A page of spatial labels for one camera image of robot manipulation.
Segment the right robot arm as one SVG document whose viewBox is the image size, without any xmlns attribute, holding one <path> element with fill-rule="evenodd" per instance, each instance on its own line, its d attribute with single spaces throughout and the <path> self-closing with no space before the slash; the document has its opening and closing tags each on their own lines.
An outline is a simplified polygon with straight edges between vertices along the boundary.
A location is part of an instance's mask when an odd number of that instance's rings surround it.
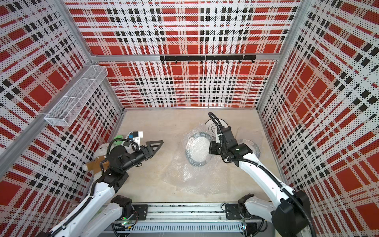
<svg viewBox="0 0 379 237">
<path fill-rule="evenodd" d="M 254 152 L 244 143 L 238 143 L 231 127 L 215 129 L 216 139 L 209 147 L 209 153 L 221 156 L 226 164 L 235 164 L 247 173 L 265 192 L 269 201 L 261 200 L 248 194 L 240 199 L 240 212 L 258 216 L 271 222 L 282 237 L 315 237 L 312 223 L 311 205 L 307 194 L 295 191 L 278 179 L 257 158 Z"/>
</svg>

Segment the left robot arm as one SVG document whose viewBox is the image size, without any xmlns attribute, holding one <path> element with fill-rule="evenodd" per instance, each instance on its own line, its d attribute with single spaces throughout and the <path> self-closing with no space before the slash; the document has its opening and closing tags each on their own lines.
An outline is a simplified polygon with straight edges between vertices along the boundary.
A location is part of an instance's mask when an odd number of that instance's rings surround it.
<svg viewBox="0 0 379 237">
<path fill-rule="evenodd" d="M 95 237 L 118 219 L 139 219 L 130 198 L 118 195 L 117 191 L 128 179 L 128 171 L 140 167 L 143 161 L 151 159 L 164 144 L 164 141 L 149 141 L 145 146 L 126 140 L 133 153 L 122 146 L 108 146 L 105 160 L 107 169 L 96 179 L 87 197 L 66 217 L 48 232 L 38 233 L 39 237 Z"/>
</svg>

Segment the bubble wrap of orange plate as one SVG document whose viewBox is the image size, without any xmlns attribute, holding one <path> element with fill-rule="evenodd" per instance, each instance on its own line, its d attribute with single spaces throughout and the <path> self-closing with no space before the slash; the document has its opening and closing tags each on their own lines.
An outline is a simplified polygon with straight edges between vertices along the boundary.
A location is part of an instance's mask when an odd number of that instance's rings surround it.
<svg viewBox="0 0 379 237">
<path fill-rule="evenodd" d="M 203 196 L 229 192 L 230 178 L 229 168 L 218 161 L 203 166 L 173 161 L 162 174 L 163 181 L 176 190 Z"/>
</svg>

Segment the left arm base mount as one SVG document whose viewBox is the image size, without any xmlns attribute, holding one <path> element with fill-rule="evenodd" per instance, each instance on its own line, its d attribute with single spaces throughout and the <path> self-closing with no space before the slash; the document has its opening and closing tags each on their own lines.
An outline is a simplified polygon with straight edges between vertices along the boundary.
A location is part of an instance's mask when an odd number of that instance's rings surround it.
<svg viewBox="0 0 379 237">
<path fill-rule="evenodd" d="M 145 221 L 148 214 L 149 206 L 147 204 L 133 204 L 132 216 L 129 218 L 131 221 Z"/>
</svg>

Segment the white plate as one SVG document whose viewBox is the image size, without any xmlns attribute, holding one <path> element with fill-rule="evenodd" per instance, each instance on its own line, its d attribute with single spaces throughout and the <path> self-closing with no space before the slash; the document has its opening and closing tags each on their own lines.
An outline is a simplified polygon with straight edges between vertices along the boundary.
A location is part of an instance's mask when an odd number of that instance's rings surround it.
<svg viewBox="0 0 379 237">
<path fill-rule="evenodd" d="M 221 125 L 223 127 L 228 127 L 229 125 L 227 124 L 227 122 L 223 119 L 219 119 Z M 212 137 L 216 137 L 216 133 L 217 133 L 217 126 L 215 125 L 215 123 L 209 119 L 206 123 L 205 123 L 205 127 L 208 129 L 208 132 L 210 133 L 210 135 Z"/>
</svg>

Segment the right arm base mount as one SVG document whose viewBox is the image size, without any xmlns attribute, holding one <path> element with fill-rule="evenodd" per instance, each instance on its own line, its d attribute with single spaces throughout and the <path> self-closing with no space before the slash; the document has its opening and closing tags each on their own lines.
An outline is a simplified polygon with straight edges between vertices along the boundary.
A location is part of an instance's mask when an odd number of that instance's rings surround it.
<svg viewBox="0 0 379 237">
<path fill-rule="evenodd" d="M 226 203 L 224 208 L 227 220 L 241 220 L 245 218 L 243 206 L 239 203 Z"/>
</svg>

